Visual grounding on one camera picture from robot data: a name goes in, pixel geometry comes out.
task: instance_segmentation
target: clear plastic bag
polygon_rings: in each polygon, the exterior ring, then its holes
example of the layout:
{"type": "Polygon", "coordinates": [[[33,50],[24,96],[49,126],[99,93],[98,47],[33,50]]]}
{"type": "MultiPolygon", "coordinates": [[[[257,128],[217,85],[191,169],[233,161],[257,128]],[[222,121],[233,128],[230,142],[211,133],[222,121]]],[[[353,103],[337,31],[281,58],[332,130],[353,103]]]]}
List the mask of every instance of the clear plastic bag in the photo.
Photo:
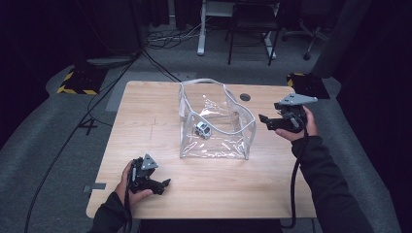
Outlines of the clear plastic bag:
{"type": "Polygon", "coordinates": [[[179,101],[181,157],[249,159],[255,117],[223,83],[210,79],[183,82],[179,101]]]}

